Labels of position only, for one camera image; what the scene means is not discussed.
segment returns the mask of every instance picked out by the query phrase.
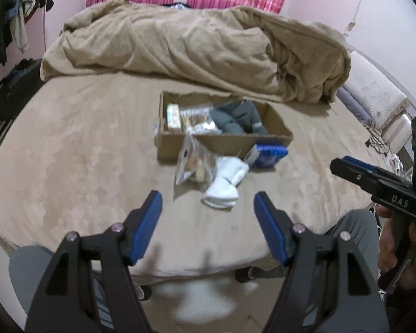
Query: metal bolt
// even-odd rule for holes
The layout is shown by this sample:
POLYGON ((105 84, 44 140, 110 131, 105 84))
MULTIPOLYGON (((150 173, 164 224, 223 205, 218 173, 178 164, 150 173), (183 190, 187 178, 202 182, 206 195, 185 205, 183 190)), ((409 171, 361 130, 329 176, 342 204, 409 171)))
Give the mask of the metal bolt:
POLYGON ((296 223, 293 225, 293 230, 296 233, 302 234, 305 231, 305 227, 300 223, 296 223))
POLYGON ((124 228, 125 226, 123 225, 123 223, 114 223, 111 226, 111 230, 115 233, 120 233, 121 231, 123 231, 124 228))
POLYGON ((340 239, 343 241, 349 241, 351 239, 351 234, 345 230, 339 234, 340 239))
POLYGON ((67 241, 74 241, 78 238, 77 232, 69 232, 66 236, 67 241))

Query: black bag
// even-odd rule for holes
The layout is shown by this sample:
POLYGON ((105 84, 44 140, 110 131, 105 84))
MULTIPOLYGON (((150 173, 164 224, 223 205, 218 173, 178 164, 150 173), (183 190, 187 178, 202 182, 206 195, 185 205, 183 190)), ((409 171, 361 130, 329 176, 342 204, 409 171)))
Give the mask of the black bag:
POLYGON ((40 79, 42 60, 33 60, 24 69, 25 74, 17 74, 3 82, 0 89, 0 121, 10 121, 23 110, 34 94, 43 86, 40 79))

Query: white tile floor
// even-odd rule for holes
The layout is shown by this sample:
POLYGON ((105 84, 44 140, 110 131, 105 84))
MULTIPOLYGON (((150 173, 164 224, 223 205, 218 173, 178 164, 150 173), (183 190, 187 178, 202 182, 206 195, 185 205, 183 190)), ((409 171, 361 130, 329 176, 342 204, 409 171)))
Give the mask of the white tile floor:
MULTIPOLYGON (((0 302, 23 328, 26 314, 12 289, 9 255, 3 247, 0 244, 0 302)), ((282 281, 239 284, 232 272, 171 281, 153 286, 152 298, 142 306, 152 328, 159 333, 260 332, 258 325, 265 325, 282 281), (249 316, 256 323, 251 323, 249 316)))

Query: blue tissue pack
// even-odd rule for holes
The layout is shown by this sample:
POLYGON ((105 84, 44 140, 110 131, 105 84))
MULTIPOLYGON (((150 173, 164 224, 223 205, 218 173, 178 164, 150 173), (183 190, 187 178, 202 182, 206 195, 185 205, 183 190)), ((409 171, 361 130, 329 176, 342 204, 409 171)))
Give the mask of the blue tissue pack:
POLYGON ((245 156, 244 162, 250 168, 268 169, 287 154, 288 149, 282 145, 255 144, 245 156))

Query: cardboard box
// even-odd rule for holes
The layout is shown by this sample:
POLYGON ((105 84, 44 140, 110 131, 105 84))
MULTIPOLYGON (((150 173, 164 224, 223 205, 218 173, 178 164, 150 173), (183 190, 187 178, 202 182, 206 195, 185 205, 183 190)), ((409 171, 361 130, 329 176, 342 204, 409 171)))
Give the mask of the cardboard box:
MULTIPOLYGON (((166 130, 166 108, 168 104, 178 104, 179 107, 195 106, 212 103, 214 106, 228 100, 242 101, 237 95, 219 96, 208 93, 174 93, 163 91, 159 107, 159 132, 157 136, 157 155, 160 160, 177 160, 182 148, 184 133, 166 130)), ((256 106, 262 123, 268 135, 247 134, 212 134, 196 135, 197 139, 210 151, 219 155, 238 156, 243 159, 254 144, 281 144, 287 147, 293 140, 293 133, 285 126, 277 111, 268 103, 252 100, 256 106)))

